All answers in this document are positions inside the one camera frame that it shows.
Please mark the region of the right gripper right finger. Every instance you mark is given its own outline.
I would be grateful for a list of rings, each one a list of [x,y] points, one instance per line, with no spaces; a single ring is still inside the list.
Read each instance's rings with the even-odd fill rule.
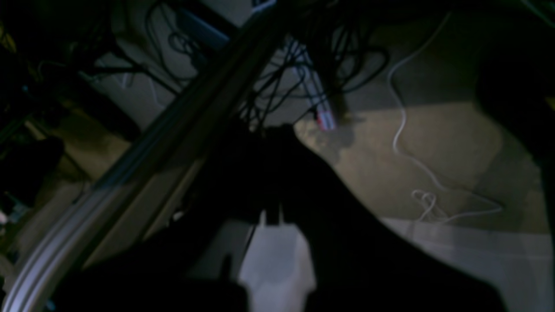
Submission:
[[[504,312],[496,288],[415,247],[377,219],[292,126],[277,129],[284,219],[308,241],[307,312]]]

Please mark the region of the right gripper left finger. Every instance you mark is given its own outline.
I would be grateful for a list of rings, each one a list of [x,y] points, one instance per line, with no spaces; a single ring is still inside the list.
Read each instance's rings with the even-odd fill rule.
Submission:
[[[247,312],[244,287],[230,279],[232,257],[215,278],[190,278],[226,221],[261,213],[262,158],[269,141],[240,124],[211,155],[186,196],[186,215],[146,241],[67,278],[58,312]]]

